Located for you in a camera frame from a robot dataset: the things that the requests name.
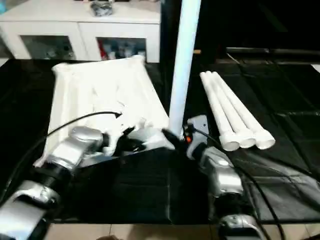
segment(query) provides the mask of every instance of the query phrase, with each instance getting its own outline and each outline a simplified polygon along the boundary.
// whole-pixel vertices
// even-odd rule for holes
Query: tiled floor
[[[275,225],[265,225],[272,240],[280,235]],[[320,224],[283,225],[287,240],[302,240],[320,234]],[[214,226],[156,224],[54,224],[45,240],[96,240],[115,235],[121,240],[217,240]]]

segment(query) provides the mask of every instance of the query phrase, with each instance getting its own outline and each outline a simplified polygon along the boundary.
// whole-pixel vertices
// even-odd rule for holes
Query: black table
[[[59,62],[9,60],[0,68],[0,189],[19,158],[48,131],[55,83],[51,67]],[[168,110],[170,83],[161,80],[156,66],[147,70]],[[319,222],[320,188],[313,178],[320,173],[320,73],[309,65],[215,64],[207,70],[219,72],[276,139],[268,150],[240,149],[228,153],[230,159],[255,177],[282,223]],[[206,114],[217,137],[199,72],[194,67],[191,73],[185,119]],[[274,223],[257,189],[243,181],[259,217]],[[207,181],[195,162],[161,148],[83,168],[56,221],[205,224],[207,213]]]

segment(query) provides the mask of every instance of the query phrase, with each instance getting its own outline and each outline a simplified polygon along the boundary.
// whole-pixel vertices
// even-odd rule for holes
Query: white tube
[[[210,71],[207,71],[206,74],[210,76],[210,84],[215,91],[215,94],[232,129],[238,137],[240,147],[245,149],[252,147],[256,144],[254,133],[249,128],[247,128],[245,123],[242,121],[234,106],[231,104],[224,91],[221,89],[214,75]]]
[[[181,135],[192,57],[197,35],[201,0],[182,0],[174,74],[171,91],[169,129]]]
[[[233,132],[230,123],[219,103],[215,91],[213,91],[210,85],[210,76],[204,72],[200,73],[202,84],[207,95],[216,125],[220,133],[220,142],[224,150],[234,151],[239,148],[239,143],[237,141],[237,136]]]
[[[232,105],[244,121],[245,125],[253,131],[254,138],[256,140],[256,146],[262,150],[272,147],[275,144],[276,140],[271,135],[271,133],[265,130],[260,125],[260,123],[246,108],[246,106],[241,102],[241,100],[232,91],[232,89],[226,84],[222,77],[217,72],[214,72],[213,75],[215,79],[217,79],[225,95],[228,97],[228,99],[230,100],[230,102],[232,103]]]

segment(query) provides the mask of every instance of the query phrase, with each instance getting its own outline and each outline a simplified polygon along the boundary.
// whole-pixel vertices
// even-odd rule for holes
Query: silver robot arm
[[[102,142],[103,135],[96,129],[73,128],[0,208],[0,239],[42,239],[48,229],[46,220],[62,200],[77,167]]]

